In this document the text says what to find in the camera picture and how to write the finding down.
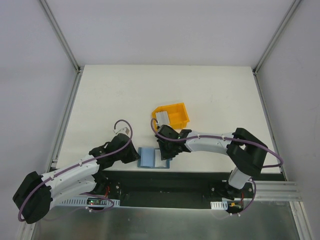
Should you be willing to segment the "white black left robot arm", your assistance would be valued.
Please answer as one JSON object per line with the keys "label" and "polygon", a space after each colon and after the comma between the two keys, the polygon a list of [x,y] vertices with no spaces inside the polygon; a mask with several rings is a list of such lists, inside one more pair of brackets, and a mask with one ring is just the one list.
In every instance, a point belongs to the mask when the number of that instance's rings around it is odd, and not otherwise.
{"label": "white black left robot arm", "polygon": [[18,220],[33,224],[64,200],[84,193],[102,194],[106,188],[103,170],[117,161],[127,164],[139,158],[130,137],[119,133],[76,163],[47,173],[29,173],[12,198],[19,209]]}

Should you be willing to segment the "blue leather card holder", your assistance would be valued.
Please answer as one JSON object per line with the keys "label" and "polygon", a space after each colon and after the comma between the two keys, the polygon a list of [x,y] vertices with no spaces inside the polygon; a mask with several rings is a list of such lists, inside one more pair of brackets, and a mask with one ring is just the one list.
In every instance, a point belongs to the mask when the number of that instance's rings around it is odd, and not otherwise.
{"label": "blue leather card holder", "polygon": [[162,160],[159,148],[139,147],[140,159],[137,162],[138,168],[143,169],[169,169],[171,158]]}

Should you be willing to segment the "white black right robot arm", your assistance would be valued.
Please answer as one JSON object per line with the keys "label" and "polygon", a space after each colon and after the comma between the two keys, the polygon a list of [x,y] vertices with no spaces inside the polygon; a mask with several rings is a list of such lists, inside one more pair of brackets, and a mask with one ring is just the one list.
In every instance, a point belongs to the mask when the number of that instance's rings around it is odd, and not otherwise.
{"label": "white black right robot arm", "polygon": [[225,184],[225,192],[237,197],[250,178],[261,173],[267,155],[267,145],[244,128],[221,135],[182,129],[177,132],[169,125],[162,125],[155,137],[162,160],[173,159],[186,152],[210,152],[228,156],[235,164]]}

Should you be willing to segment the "yellow plastic bin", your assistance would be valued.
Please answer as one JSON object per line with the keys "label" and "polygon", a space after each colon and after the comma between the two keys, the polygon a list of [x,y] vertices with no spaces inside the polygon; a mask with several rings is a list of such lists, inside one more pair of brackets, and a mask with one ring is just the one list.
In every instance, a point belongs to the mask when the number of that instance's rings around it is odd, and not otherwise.
{"label": "yellow plastic bin", "polygon": [[[167,111],[170,120],[169,126],[171,126],[174,130],[184,129],[190,122],[186,106],[183,102],[157,107],[151,113],[152,118],[156,119],[156,113],[162,111]],[[157,119],[153,125],[156,129],[160,127],[157,125]]]}

